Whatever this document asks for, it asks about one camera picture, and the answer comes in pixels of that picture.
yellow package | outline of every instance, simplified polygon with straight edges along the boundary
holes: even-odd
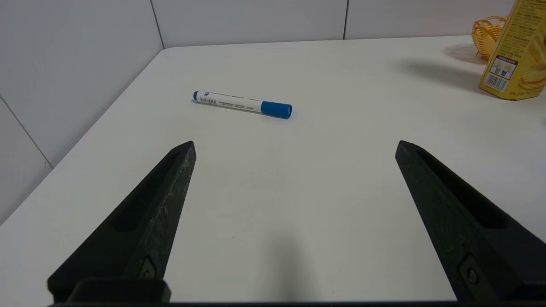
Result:
[[[546,85],[546,0],[516,0],[479,87],[504,99],[540,95]]]

orange basket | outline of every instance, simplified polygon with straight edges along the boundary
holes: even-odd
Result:
[[[501,35],[505,23],[506,18],[500,16],[491,16],[474,22],[472,40],[482,59],[489,60],[489,57],[495,51],[498,37]]]

